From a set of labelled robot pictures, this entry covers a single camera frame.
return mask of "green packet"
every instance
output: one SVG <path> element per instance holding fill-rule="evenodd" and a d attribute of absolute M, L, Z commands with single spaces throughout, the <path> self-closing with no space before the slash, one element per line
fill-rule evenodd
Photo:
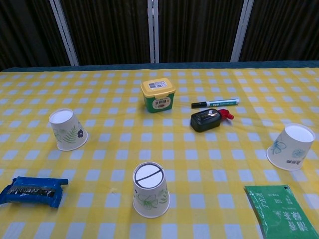
<path fill-rule="evenodd" d="M 288 185 L 245 186 L 267 239 L 319 239 Z"/>

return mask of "marker pen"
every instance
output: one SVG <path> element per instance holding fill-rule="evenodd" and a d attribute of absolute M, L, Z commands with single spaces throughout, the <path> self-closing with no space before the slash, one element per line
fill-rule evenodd
<path fill-rule="evenodd" d="M 234 106 L 239 103 L 239 99 L 220 100 L 220 101 L 206 101 L 192 103 L 192 108 L 217 107 L 217 106 Z"/>

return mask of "upside-down paper cup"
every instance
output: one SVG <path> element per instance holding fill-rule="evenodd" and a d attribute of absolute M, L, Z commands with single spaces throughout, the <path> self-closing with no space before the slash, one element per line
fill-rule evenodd
<path fill-rule="evenodd" d="M 306 126 L 288 124 L 274 144 L 267 149 L 267 158 L 278 168 L 298 170 L 302 167 L 315 137 L 314 132 Z"/>
<path fill-rule="evenodd" d="M 85 144 L 88 133 L 70 109 L 58 109 L 49 117 L 58 149 L 71 151 Z"/>
<path fill-rule="evenodd" d="M 133 206 L 143 217 L 156 218 L 169 207 L 165 173 L 157 163 L 140 164 L 133 173 Z"/>

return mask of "yellow plastic container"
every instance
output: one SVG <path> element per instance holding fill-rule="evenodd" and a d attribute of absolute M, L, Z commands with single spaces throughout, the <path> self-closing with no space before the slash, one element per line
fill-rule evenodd
<path fill-rule="evenodd" d="M 155 113 L 171 109 L 175 87 L 167 78 L 144 81 L 141 83 L 144 102 L 149 112 Z"/>

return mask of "snack package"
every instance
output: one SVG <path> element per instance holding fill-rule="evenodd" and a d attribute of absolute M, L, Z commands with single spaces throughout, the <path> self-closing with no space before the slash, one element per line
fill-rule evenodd
<path fill-rule="evenodd" d="M 288 185 L 246 186 L 267 239 L 319 239 Z"/>
<path fill-rule="evenodd" d="M 62 198 L 61 185 L 69 180 L 57 178 L 13 178 L 12 184 L 0 194 L 3 203 L 43 203 L 58 208 Z"/>

